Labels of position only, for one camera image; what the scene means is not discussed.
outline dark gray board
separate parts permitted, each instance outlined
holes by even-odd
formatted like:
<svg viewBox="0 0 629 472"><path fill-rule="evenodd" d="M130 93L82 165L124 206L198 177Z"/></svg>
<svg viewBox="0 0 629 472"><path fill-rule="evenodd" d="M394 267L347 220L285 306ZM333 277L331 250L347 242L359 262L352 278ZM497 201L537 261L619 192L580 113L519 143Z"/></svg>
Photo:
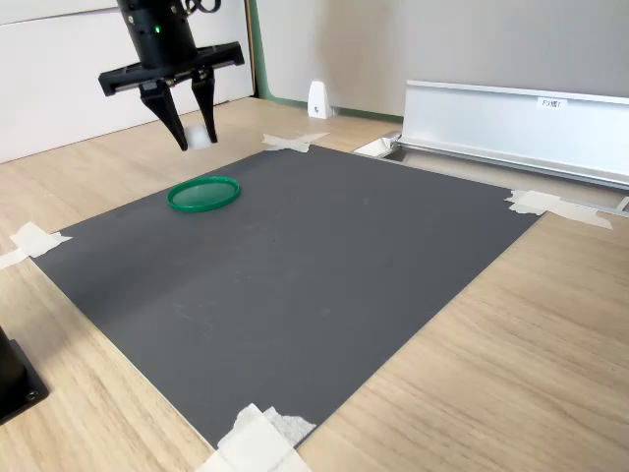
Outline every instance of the dark gray board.
<svg viewBox="0 0 629 472"><path fill-rule="evenodd" d="M35 262L213 445L252 402L320 425L538 219L322 147L212 174L241 197L179 213L159 192Z"/></svg>

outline masking tape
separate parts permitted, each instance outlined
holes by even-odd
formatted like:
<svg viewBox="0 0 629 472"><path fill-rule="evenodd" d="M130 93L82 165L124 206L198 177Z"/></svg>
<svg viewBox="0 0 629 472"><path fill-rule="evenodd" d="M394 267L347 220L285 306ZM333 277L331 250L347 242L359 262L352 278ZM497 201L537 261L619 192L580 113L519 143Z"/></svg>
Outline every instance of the masking tape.
<svg viewBox="0 0 629 472"><path fill-rule="evenodd" d="M38 258L61 243L71 240L61 233L48 234L32 221L22 226L11 236L11 241L18 247L11 253L0 256L0 269L20 263L27 257Z"/></svg>
<svg viewBox="0 0 629 472"><path fill-rule="evenodd" d="M564 202L557 195L543 194L536 191L523 192L520 190L512 190L511 194L513 195L505 199L505 201L513 203L509 209L518 213L544 214L546 211L550 211L574 221L613 229L611 223L598 216L594 208Z"/></svg>
<svg viewBox="0 0 629 472"><path fill-rule="evenodd" d="M327 135L329 135L329 133L305 135L295 140L285 140L283 138L277 138L276 136L264 135L264 140L262 142L267 145L272 145L272 147L267 150L292 149L297 150L298 152L308 152L312 142Z"/></svg>
<svg viewBox="0 0 629 472"><path fill-rule="evenodd" d="M290 438L273 422L290 430ZM238 414L232 431L198 472L312 472L293 446L314 427L303 418L282 417L274 408L262 414L251 404Z"/></svg>

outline wooden table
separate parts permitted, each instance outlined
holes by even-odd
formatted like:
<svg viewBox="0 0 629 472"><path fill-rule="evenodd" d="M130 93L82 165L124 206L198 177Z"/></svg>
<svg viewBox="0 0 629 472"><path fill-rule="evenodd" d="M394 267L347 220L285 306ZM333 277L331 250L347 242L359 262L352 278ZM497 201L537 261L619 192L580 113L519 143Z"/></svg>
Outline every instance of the wooden table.
<svg viewBox="0 0 629 472"><path fill-rule="evenodd" d="M160 123L0 165L0 250L265 148L395 129L253 98L216 108L220 143L179 152ZM186 124L200 123L198 113ZM629 220L547 214L300 447L313 471L629 470ZM0 325L50 397L0 427L2 471L194 470L210 445L32 261L0 270Z"/></svg>

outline black stand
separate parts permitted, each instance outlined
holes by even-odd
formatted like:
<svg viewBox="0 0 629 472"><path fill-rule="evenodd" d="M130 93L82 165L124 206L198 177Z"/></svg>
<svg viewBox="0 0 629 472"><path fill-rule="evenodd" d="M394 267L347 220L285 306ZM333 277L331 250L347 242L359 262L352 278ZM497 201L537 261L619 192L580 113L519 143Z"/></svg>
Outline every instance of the black stand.
<svg viewBox="0 0 629 472"><path fill-rule="evenodd" d="M48 389L20 345L0 327L0 425L48 396Z"/></svg>

